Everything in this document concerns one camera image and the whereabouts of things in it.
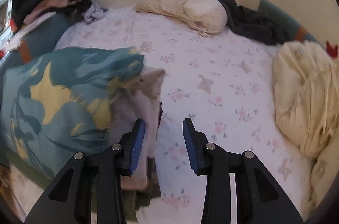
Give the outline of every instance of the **gray cloth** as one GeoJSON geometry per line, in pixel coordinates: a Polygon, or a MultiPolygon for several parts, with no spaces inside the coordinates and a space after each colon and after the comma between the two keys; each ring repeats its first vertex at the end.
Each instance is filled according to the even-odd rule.
{"type": "Polygon", "coordinates": [[[97,3],[92,3],[90,8],[84,13],[84,20],[86,23],[92,23],[101,19],[104,16],[104,13],[107,12],[107,9],[100,8],[97,3]]]}

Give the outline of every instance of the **red object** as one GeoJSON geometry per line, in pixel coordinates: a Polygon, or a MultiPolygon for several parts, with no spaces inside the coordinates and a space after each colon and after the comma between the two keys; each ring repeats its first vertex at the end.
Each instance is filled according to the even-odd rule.
{"type": "Polygon", "coordinates": [[[15,24],[15,22],[12,18],[10,19],[10,27],[11,27],[11,30],[12,30],[13,33],[17,32],[18,27],[16,26],[16,24],[15,24]]]}
{"type": "Polygon", "coordinates": [[[335,45],[332,47],[330,43],[327,41],[326,42],[326,52],[333,58],[338,57],[338,45],[335,45]]]}

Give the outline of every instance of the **folded clothes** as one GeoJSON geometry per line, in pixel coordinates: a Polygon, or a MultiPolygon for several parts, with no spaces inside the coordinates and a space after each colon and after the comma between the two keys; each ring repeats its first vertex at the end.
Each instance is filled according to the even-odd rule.
{"type": "Polygon", "coordinates": [[[227,12],[227,27],[238,35],[263,42],[266,45],[289,41],[288,33],[276,22],[258,11],[238,6],[235,0],[218,0],[227,12]]]}

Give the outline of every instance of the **blue and yellow fabric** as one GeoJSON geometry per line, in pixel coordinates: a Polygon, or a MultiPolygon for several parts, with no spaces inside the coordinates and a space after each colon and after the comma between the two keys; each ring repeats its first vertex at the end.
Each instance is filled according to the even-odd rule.
{"type": "Polygon", "coordinates": [[[110,104],[136,82],[143,59],[134,48],[69,47],[7,70],[0,139],[50,179],[75,152],[103,151],[110,104]]]}

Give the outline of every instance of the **pillow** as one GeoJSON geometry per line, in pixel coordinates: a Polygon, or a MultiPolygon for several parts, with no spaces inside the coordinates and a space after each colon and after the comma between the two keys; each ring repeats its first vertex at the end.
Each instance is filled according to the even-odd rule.
{"type": "Polygon", "coordinates": [[[64,48],[4,76],[0,140],[49,179],[106,147],[110,103],[143,68],[135,49],[64,48]]]}
{"type": "Polygon", "coordinates": [[[141,0],[136,10],[177,17],[202,36],[221,32],[227,13],[217,0],[141,0]]]}
{"type": "Polygon", "coordinates": [[[290,40],[296,40],[300,42],[309,40],[318,43],[316,38],[307,32],[306,29],[300,25],[300,23],[298,23],[294,18],[271,2],[267,0],[260,0],[258,11],[265,13],[268,18],[274,20],[283,29],[285,29],[291,37],[290,40]]]}

